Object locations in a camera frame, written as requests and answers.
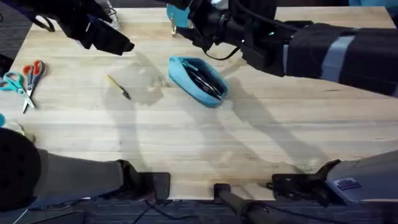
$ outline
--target pencil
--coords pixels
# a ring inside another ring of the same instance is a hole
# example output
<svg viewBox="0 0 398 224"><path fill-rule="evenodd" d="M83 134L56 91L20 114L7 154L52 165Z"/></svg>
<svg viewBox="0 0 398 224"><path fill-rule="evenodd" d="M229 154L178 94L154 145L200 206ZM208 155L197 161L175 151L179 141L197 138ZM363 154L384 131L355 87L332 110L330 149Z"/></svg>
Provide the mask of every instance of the pencil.
<svg viewBox="0 0 398 224"><path fill-rule="evenodd" d="M110 82L110 84L114 85L118 90L120 90L124 97L131 100L129 93L121 85L119 85L112 77L106 75L106 79L108 82Z"/></svg>

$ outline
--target red-handled scissors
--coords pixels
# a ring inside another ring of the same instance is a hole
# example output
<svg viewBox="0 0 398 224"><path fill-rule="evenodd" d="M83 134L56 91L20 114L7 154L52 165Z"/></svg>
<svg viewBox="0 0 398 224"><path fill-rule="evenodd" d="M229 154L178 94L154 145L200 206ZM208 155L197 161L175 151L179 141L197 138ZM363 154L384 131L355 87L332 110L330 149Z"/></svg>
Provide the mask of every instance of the red-handled scissors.
<svg viewBox="0 0 398 224"><path fill-rule="evenodd" d="M45 72L45 64L41 60L36 60L33 65L24 67L24 75L27 77L27 95L30 97ZM22 112L25 113L28 102L25 100Z"/></svg>

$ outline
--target black clamp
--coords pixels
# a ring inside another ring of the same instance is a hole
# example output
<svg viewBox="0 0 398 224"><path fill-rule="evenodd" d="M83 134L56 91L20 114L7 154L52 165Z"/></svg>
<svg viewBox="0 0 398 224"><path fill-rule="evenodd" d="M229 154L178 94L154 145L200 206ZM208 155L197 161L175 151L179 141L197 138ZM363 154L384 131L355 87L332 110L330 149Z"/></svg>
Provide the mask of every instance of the black clamp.
<svg viewBox="0 0 398 224"><path fill-rule="evenodd" d="M326 184L329 171L339 164L340 160L326 163L316 174L274 174L272 182L266 187L274 192L274 197L291 200L313 200L321 206L330 203L345 205L344 201Z"/></svg>

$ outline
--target wooden table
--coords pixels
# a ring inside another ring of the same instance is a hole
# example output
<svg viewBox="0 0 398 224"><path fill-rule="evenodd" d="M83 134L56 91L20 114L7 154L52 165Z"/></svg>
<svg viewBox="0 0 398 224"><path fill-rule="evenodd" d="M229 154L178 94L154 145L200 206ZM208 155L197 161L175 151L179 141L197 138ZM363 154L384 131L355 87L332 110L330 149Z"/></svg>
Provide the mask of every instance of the wooden table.
<svg viewBox="0 0 398 224"><path fill-rule="evenodd" d="M321 80L279 78L240 59L207 58L171 37L165 9L118 9L136 48L122 57L85 50L57 28L32 26L12 70L41 59L48 65L34 101L0 93L0 113L37 136L52 153L108 161L172 175L170 198L212 198L214 183L233 184L245 198L272 199L257 183L273 173L315 172L332 159L359 159L398 145L398 100ZM393 27L382 7L282 7L280 20L340 26ZM226 55L221 45L212 55ZM197 103L167 77L171 55L204 58L230 85L218 109ZM132 96L128 101L104 75Z"/></svg>

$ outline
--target zipper pull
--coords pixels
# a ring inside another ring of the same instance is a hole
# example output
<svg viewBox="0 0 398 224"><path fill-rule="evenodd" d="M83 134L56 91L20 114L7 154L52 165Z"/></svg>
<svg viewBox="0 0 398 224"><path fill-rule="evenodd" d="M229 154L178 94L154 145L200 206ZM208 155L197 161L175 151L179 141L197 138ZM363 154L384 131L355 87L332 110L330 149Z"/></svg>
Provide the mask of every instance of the zipper pull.
<svg viewBox="0 0 398 224"><path fill-rule="evenodd" d="M196 71L196 72L199 71L198 68L196 68L195 66L191 65L188 61L186 61L186 60L184 60L184 59L182 59L182 58L180 58L180 62L181 62L181 64L182 64L183 66L185 66L185 67L192 68L192 69L194 69L194 71Z"/></svg>

